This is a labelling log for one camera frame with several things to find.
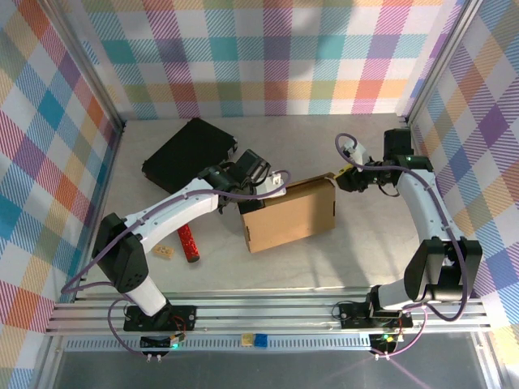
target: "white floor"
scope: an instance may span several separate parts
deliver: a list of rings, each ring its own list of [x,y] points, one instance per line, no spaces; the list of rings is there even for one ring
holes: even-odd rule
[[[291,116],[218,118],[213,125],[238,140],[237,156],[247,148],[268,160],[273,169],[288,169],[295,181],[337,172],[344,161],[334,138],[350,132],[379,160],[385,130],[399,127],[395,115]],[[141,165],[186,121],[128,122],[111,182],[105,214],[121,217],[140,211],[167,194],[148,181]],[[402,198],[384,196],[376,187],[362,194],[337,190],[337,227],[328,233],[250,254],[238,209],[229,205],[190,223],[201,259],[185,260],[178,235],[172,259],[148,255],[150,275],[163,292],[217,289],[317,288],[388,283],[403,275],[418,247],[418,238]],[[94,267],[88,282],[105,280]],[[90,289],[104,293],[109,289]]]

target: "black case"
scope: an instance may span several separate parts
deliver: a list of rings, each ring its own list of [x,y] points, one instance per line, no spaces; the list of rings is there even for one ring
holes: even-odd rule
[[[149,157],[142,171],[148,180],[173,194],[208,166],[227,161],[237,148],[232,135],[195,118]]]

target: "small wooden block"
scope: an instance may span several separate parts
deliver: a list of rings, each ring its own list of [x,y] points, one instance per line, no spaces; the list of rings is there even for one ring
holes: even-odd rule
[[[163,245],[156,245],[153,247],[152,250],[155,254],[160,255],[161,257],[165,257],[170,259],[173,257],[174,249],[173,247],[163,246]]]
[[[242,346],[253,346],[254,334],[242,334]]]

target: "gray floor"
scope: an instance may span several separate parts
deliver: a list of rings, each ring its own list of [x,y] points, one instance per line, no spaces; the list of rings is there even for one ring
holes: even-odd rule
[[[345,389],[486,387],[470,334],[430,334],[391,361],[368,352],[216,353],[161,364],[120,353],[64,353],[56,388]]]
[[[400,126],[392,114],[208,121],[237,138],[238,156],[251,148],[268,160],[273,169],[288,169],[295,181],[337,172],[344,166],[334,147],[337,133],[355,135],[377,160],[382,157],[384,131]],[[144,160],[185,122],[128,122],[105,214],[116,212],[125,216],[167,195],[149,182],[140,169]],[[193,220],[190,226],[201,254],[198,263],[187,263],[176,233],[163,241],[175,249],[172,259],[148,255],[151,276],[163,292],[387,283],[402,276],[418,247],[403,199],[383,196],[376,187],[363,194],[337,191],[337,227],[333,231],[257,254],[247,251],[240,216],[233,204],[223,216],[213,212]],[[105,280],[105,276],[94,267],[88,282],[97,280]],[[107,291],[98,288],[88,293]]]

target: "yellow object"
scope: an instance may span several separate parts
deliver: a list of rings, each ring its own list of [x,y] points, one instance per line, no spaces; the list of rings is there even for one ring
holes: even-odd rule
[[[152,250],[155,254],[160,255],[161,257],[165,257],[170,259],[173,257],[174,249],[172,247],[156,245]]]
[[[337,177],[341,176],[342,174],[346,173],[348,170],[352,169],[354,166],[352,164],[347,164],[344,168],[339,170],[339,173],[335,175],[333,178],[334,180],[337,180]]]
[[[254,334],[242,334],[242,346],[253,346]]]

